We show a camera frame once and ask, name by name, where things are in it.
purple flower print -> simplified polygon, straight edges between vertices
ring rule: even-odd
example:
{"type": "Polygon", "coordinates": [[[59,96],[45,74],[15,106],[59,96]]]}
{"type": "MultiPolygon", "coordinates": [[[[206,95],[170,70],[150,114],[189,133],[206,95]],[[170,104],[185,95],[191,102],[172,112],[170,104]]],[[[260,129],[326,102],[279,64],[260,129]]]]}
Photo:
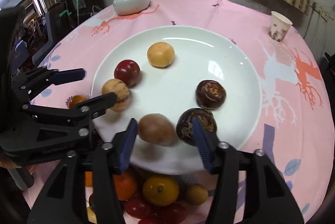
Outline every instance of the purple flower print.
{"type": "Polygon", "coordinates": [[[66,100],[65,104],[66,104],[67,107],[69,107],[69,103],[70,103],[71,99],[72,99],[72,96],[69,97],[69,98],[66,100]]]}

table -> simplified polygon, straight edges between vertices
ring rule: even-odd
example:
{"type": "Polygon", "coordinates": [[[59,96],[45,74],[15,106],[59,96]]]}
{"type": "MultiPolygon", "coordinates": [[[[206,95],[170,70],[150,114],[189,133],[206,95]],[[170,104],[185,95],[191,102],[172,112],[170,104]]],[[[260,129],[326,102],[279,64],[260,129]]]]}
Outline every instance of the table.
{"type": "MultiPolygon", "coordinates": [[[[48,69],[84,68],[81,82],[50,86],[32,104],[66,108],[72,95],[89,95],[92,79],[103,58],[119,43],[146,29],[191,25],[221,34],[238,45],[254,64],[263,89],[258,126],[243,147],[262,148],[282,172],[305,222],[321,205],[333,166],[334,125],[324,82],[313,55],[291,27],[283,43],[268,36],[270,16],[227,0],[151,0],[138,14],[118,16],[113,6],[88,19],[61,40],[41,63],[48,69]]],[[[39,165],[35,185],[24,193],[32,206],[57,163],[39,165]]],[[[203,224],[214,194],[216,176],[206,172],[183,176],[198,182],[211,196],[200,207],[181,202],[188,210],[184,223],[203,224]]],[[[244,211],[245,177],[239,178],[235,221],[244,211]]],[[[127,223],[137,223],[126,215],[127,223]]]]}

deer print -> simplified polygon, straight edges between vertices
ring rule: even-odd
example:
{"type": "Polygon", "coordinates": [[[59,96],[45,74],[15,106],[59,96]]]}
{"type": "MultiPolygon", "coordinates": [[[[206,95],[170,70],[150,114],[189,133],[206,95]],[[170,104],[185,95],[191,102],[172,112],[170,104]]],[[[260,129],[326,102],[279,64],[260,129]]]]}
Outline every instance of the deer print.
{"type": "Polygon", "coordinates": [[[124,16],[118,15],[118,16],[113,17],[113,18],[111,18],[111,19],[109,19],[107,21],[102,21],[102,23],[99,26],[95,26],[95,27],[92,28],[92,33],[93,33],[92,36],[95,35],[95,34],[98,34],[98,33],[102,32],[104,29],[105,29],[105,31],[103,32],[103,34],[108,33],[109,30],[110,30],[109,23],[111,21],[114,21],[114,20],[124,20],[124,19],[126,19],[126,20],[133,20],[133,19],[136,19],[139,16],[144,15],[144,14],[155,13],[156,10],[157,10],[157,8],[159,6],[160,5],[157,5],[156,9],[154,11],[149,11],[149,12],[148,11],[141,11],[139,13],[135,13],[135,14],[131,14],[131,15],[124,15],[124,16]]]}
{"type": "Polygon", "coordinates": [[[291,59],[290,66],[279,63],[276,60],[276,51],[273,45],[273,53],[269,54],[266,50],[262,42],[256,38],[261,44],[264,53],[267,56],[267,61],[263,67],[264,79],[260,77],[261,86],[263,89],[263,108],[265,109],[266,115],[269,113],[269,107],[273,109],[273,117],[276,121],[276,126],[279,128],[279,123],[285,121],[285,111],[283,108],[283,103],[285,103],[292,113],[292,124],[296,124],[298,120],[294,109],[291,107],[290,103],[286,98],[280,95],[280,92],[276,90],[276,80],[280,79],[282,81],[287,81],[292,84],[296,84],[298,82],[297,75],[294,72],[295,66],[294,61],[291,59]]]}
{"type": "Polygon", "coordinates": [[[308,96],[308,100],[309,100],[309,103],[311,104],[312,109],[316,104],[315,95],[313,93],[313,92],[315,92],[317,94],[317,96],[319,97],[319,100],[320,100],[319,106],[322,107],[323,101],[322,101],[321,95],[307,81],[307,74],[314,77],[315,79],[318,79],[318,80],[322,79],[319,68],[313,66],[313,62],[304,52],[301,52],[301,53],[303,53],[309,59],[309,63],[306,63],[306,62],[301,60],[297,49],[295,49],[296,55],[293,53],[293,51],[291,49],[289,49],[289,50],[290,50],[290,52],[292,53],[292,56],[295,59],[296,69],[294,71],[295,71],[295,73],[296,73],[296,75],[299,79],[299,82],[297,83],[297,86],[300,87],[300,92],[305,96],[305,100],[307,100],[307,96],[308,96]]]}

dark brown water chestnut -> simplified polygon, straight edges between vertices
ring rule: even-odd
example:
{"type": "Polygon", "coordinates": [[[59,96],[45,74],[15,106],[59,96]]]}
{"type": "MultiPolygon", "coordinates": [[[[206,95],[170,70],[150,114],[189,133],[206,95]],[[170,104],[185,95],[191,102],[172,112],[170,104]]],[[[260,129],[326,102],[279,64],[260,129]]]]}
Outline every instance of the dark brown water chestnut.
{"type": "Polygon", "coordinates": [[[226,91],[214,80],[203,80],[195,90],[195,98],[199,107],[215,110],[224,103],[226,91]]]}
{"type": "Polygon", "coordinates": [[[176,132],[180,140],[189,145],[196,146],[192,132],[193,119],[198,119],[204,130],[213,133],[216,133],[217,126],[213,114],[210,111],[197,107],[185,111],[178,120],[176,132]]]}

cup rim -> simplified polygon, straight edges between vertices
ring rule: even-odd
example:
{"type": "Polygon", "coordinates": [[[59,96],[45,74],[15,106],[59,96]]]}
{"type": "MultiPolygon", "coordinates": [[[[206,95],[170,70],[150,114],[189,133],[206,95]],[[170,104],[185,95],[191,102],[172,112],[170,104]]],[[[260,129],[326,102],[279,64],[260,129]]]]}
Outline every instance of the cup rim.
{"type": "Polygon", "coordinates": [[[292,21],[289,18],[285,17],[283,14],[280,14],[277,11],[271,11],[271,15],[275,16],[277,19],[281,20],[286,24],[293,25],[292,21]]]}

